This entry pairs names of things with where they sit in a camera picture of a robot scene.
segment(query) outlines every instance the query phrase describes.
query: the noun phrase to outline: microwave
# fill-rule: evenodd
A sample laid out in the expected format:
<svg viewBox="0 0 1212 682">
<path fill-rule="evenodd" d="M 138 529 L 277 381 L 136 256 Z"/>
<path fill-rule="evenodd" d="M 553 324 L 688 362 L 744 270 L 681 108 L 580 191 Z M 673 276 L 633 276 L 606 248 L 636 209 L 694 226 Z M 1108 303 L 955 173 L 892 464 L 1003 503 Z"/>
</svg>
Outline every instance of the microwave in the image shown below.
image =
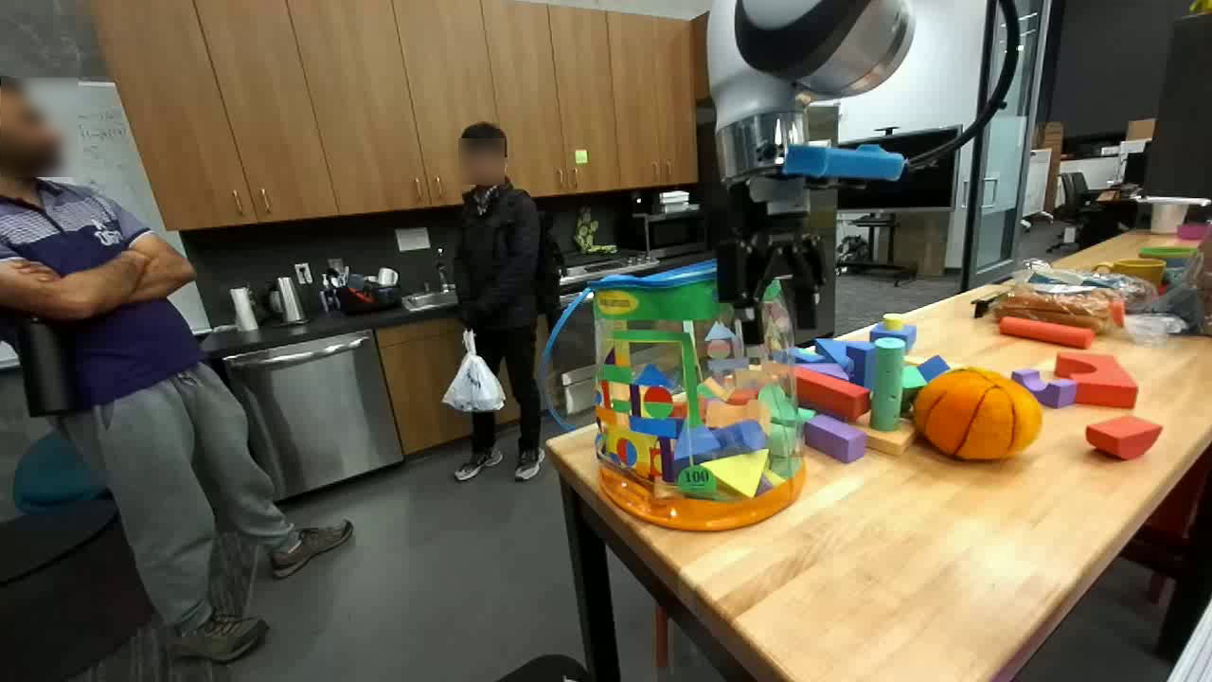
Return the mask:
<svg viewBox="0 0 1212 682">
<path fill-rule="evenodd" d="M 678 248 L 704 245 L 702 213 L 633 213 L 614 226 L 618 248 Z"/>
</svg>

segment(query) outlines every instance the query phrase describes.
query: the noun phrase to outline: cabinet door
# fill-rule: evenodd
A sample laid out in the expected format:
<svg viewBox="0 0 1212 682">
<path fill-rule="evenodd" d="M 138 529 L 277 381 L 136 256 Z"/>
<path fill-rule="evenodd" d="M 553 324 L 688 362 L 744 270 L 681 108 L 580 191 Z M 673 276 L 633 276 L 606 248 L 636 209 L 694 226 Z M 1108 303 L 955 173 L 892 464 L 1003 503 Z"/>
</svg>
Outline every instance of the cabinet door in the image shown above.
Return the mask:
<svg viewBox="0 0 1212 682">
<path fill-rule="evenodd" d="M 577 191 L 618 188 L 606 10 L 548 6 L 564 171 Z"/>
<path fill-rule="evenodd" d="M 506 173 L 535 197 L 573 185 L 560 164 L 560 99 L 553 29 L 542 3 L 486 0 L 494 122 L 506 131 Z"/>
<path fill-rule="evenodd" d="M 191 0 L 94 0 L 89 15 L 162 224 L 258 218 Z"/>
<path fill-rule="evenodd" d="M 191 6 L 262 218 L 334 215 L 328 164 L 284 0 L 198 0 Z"/>
<path fill-rule="evenodd" d="M 688 49 L 688 22 L 608 15 L 618 173 L 623 185 L 695 179 Z"/>
<path fill-rule="evenodd" d="M 395 0 L 395 10 L 421 128 L 421 164 L 426 171 L 423 202 L 459 205 L 469 188 L 459 131 L 494 118 L 486 6 L 479 0 Z"/>
<path fill-rule="evenodd" d="M 415 122 L 388 0 L 286 0 L 339 213 L 421 205 Z"/>
<path fill-rule="evenodd" d="M 448 381 L 463 362 L 459 337 L 463 324 L 453 319 L 421 319 L 380 330 L 381 373 L 404 454 L 469 434 L 469 418 L 441 404 Z"/>
</svg>

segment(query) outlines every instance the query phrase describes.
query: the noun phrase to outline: butcher block table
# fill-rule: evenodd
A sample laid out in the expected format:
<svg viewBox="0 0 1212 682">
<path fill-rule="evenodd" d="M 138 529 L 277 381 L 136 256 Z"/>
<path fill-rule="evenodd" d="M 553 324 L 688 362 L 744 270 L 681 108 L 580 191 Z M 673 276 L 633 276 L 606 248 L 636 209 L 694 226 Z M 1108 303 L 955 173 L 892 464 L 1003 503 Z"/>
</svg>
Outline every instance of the butcher block table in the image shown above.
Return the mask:
<svg viewBox="0 0 1212 682">
<path fill-rule="evenodd" d="M 1131 256 L 1155 239 L 1118 234 L 1055 265 Z M 988 319 L 972 319 L 972 299 L 992 293 L 910 310 L 911 354 L 1050 373 L 1055 343 L 998 337 Z M 614 508 L 598 491 L 594 426 L 548 438 L 588 668 L 618 676 L 608 544 L 727 676 L 1013 675 L 1212 443 L 1212 339 L 1098 337 L 1092 351 L 1118 354 L 1138 381 L 1131 411 L 1164 424 L 1142 457 L 1092 454 L 1088 424 L 1128 411 L 1094 404 L 1046 410 L 1041 434 L 1012 462 L 955 462 L 911 445 L 840 464 L 805 449 L 797 500 L 724 534 L 661 529 Z M 1167 622 L 1179 646 L 1207 603 L 1204 584 L 1179 584 L 1190 603 L 1190 612 L 1171 608 Z"/>
</svg>

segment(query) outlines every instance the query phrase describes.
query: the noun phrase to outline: toy bin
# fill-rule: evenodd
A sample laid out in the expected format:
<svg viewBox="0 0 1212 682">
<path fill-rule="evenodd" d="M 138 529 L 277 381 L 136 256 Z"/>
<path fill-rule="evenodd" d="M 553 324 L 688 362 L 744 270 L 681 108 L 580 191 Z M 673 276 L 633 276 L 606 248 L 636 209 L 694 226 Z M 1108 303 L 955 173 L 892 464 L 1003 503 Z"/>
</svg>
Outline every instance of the toy bin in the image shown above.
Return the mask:
<svg viewBox="0 0 1212 682">
<path fill-rule="evenodd" d="M 594 330 L 608 503 L 673 529 L 729 529 L 797 495 L 801 410 L 777 361 L 787 337 L 763 334 L 751 361 L 710 262 L 594 279 Z"/>
</svg>

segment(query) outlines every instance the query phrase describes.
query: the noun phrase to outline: basketball toy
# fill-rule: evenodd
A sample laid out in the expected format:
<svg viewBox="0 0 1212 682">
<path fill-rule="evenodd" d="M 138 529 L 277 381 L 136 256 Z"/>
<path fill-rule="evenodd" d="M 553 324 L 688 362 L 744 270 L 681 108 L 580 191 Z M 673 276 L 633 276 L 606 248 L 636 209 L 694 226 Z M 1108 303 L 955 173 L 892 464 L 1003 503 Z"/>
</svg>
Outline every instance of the basketball toy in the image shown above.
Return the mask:
<svg viewBox="0 0 1212 682">
<path fill-rule="evenodd" d="M 943 454 L 1012 457 L 1035 443 L 1041 404 L 997 372 L 955 366 L 917 394 L 911 424 Z"/>
</svg>

